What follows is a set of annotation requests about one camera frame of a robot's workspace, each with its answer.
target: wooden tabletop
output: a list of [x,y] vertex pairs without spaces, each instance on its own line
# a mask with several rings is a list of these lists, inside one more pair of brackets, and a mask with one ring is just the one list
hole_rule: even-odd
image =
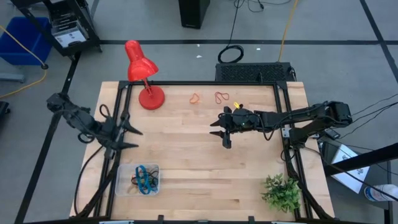
[[[98,108],[101,104],[114,108],[118,82],[104,82],[98,97],[95,119],[104,120]],[[265,192],[262,181],[268,175],[284,173],[280,159],[282,141],[276,131],[270,141],[261,133],[248,132],[231,135],[232,148],[225,149],[221,138],[208,134],[220,130],[209,127],[217,120],[224,106],[234,108],[236,101],[249,110],[276,111],[270,86],[161,86],[165,92],[164,105],[154,111],[142,108],[138,102],[142,86],[133,86],[129,105],[130,123],[143,136],[126,134],[125,141],[139,147],[122,152],[121,164],[158,164],[160,191],[155,196],[115,196],[112,219],[156,220],[294,220],[291,213],[277,212],[261,199]],[[308,106],[303,83],[288,83],[292,109]],[[215,92],[229,93],[229,100],[215,103]],[[189,103],[196,93],[200,100]],[[120,112],[126,91],[122,98]],[[307,147],[317,149],[316,140],[309,139]],[[99,148],[95,141],[87,145],[83,162]],[[326,178],[318,154],[301,150],[303,168],[309,191],[325,211],[333,216]],[[99,153],[83,174],[78,209],[90,200],[100,179],[103,153]],[[104,195],[101,214],[104,214],[108,193]],[[301,215],[305,216],[301,206]]]

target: black computer tower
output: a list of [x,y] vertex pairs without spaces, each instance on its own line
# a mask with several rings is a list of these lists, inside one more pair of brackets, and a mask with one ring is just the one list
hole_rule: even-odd
[[180,5],[181,25],[200,29],[210,0],[178,0],[178,3]]

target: artificial plant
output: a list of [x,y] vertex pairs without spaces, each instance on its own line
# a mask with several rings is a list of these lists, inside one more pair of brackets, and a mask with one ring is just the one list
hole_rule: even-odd
[[293,212],[295,208],[300,208],[300,189],[297,187],[297,181],[288,178],[283,180],[282,174],[278,174],[271,178],[269,175],[263,183],[267,189],[267,193],[262,194],[270,208],[276,208],[278,211]]

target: clear plastic container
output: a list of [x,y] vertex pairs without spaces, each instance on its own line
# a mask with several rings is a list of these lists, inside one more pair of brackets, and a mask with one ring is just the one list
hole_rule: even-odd
[[160,190],[160,167],[157,164],[121,164],[118,167],[118,175],[116,176],[116,188],[114,190],[117,196],[138,196],[144,195],[142,194],[138,186],[131,183],[131,179],[133,176],[136,176],[136,167],[144,166],[148,173],[151,173],[155,170],[157,173],[157,190],[151,190],[149,194],[145,196],[156,195]]

